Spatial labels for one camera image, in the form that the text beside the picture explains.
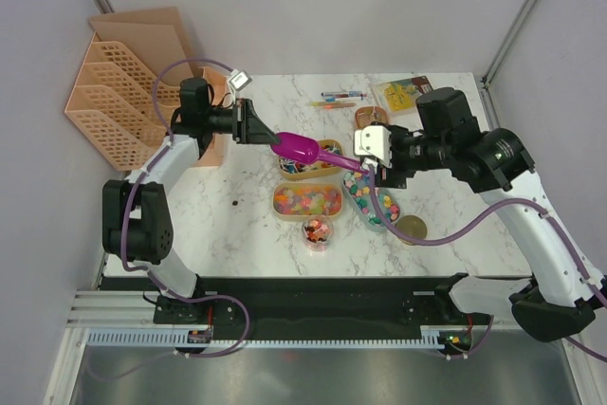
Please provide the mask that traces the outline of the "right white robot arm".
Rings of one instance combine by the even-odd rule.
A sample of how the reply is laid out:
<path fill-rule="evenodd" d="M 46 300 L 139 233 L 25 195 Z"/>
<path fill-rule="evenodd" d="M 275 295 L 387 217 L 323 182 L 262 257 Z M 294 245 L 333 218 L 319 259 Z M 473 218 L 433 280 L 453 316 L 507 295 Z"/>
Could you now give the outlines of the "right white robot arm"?
<path fill-rule="evenodd" d="M 469 185 L 487 208 L 457 233 L 421 240 L 425 247 L 452 243 L 496 214 L 526 259 L 523 279 L 456 274 L 434 299 L 443 322 L 480 313 L 513 319 L 537 341 L 577 335 L 606 305 L 606 276 L 579 253 L 546 195 L 535 162 L 511 131 L 481 130 L 465 94 L 435 89 L 415 103 L 422 129 L 374 123 L 355 135 L 372 188 L 403 189 L 418 172 L 448 170 Z"/>

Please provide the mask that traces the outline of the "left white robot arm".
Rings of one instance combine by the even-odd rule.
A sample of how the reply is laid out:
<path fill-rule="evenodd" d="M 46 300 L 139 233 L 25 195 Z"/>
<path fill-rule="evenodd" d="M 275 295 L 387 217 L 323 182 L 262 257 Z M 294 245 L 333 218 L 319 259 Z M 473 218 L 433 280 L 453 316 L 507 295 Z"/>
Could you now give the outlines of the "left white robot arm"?
<path fill-rule="evenodd" d="M 197 274 L 175 252 L 168 193 L 217 135 L 230 136 L 237 144 L 279 142 L 252 100 L 236 98 L 226 107 L 213 104 L 214 95 L 202 77 L 182 81 L 179 106 L 168 120 L 159 118 L 166 128 L 159 148 L 128 178 L 109 180 L 102 188 L 104 251 L 120 258 L 125 271 L 144 272 L 160 291 L 175 298 L 175 312 L 186 322 L 200 322 L 209 307 L 207 298 L 195 291 Z"/>

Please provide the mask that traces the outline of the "magenta plastic scoop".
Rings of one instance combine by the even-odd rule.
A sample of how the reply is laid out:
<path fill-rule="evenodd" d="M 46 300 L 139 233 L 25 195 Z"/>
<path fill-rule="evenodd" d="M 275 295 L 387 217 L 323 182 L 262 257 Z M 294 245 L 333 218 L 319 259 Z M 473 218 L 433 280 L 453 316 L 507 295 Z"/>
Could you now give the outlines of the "magenta plastic scoop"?
<path fill-rule="evenodd" d="M 270 148 L 277 156 L 306 165 L 321 161 L 352 172 L 367 173 L 357 160 L 326 152 L 313 138 L 288 132 L 280 132 L 276 136 L 279 143 L 272 144 Z"/>

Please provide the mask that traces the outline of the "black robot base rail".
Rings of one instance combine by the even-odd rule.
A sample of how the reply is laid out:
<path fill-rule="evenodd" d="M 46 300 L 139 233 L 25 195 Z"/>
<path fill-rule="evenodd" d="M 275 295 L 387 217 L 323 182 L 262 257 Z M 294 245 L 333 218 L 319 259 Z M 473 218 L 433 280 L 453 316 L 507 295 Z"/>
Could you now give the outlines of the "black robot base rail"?
<path fill-rule="evenodd" d="M 475 326 L 489 319 L 529 322 L 538 295 L 530 287 L 509 293 L 502 308 L 457 307 L 452 290 L 465 277 L 206 278 L 186 304 L 156 298 L 156 324 L 203 324 L 230 339 L 411 338 L 423 326 Z"/>

